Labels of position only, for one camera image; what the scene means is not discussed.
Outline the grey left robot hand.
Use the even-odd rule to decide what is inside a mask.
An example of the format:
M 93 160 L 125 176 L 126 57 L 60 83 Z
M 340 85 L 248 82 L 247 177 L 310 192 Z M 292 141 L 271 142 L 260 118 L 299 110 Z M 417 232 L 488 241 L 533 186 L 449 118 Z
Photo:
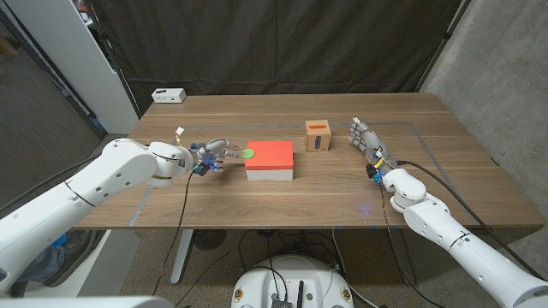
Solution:
M 238 158 L 240 148 L 226 139 L 213 139 L 207 143 L 192 144 L 193 172 L 203 176 L 209 170 L 223 172 L 226 157 Z

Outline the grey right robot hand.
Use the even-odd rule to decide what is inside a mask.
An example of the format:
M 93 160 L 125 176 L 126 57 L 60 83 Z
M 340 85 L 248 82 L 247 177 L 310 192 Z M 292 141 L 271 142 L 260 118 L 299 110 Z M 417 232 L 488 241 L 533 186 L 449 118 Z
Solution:
M 353 117 L 348 140 L 365 154 L 369 162 L 366 166 L 367 175 L 378 184 L 392 169 L 398 168 L 385 142 L 356 116 Z

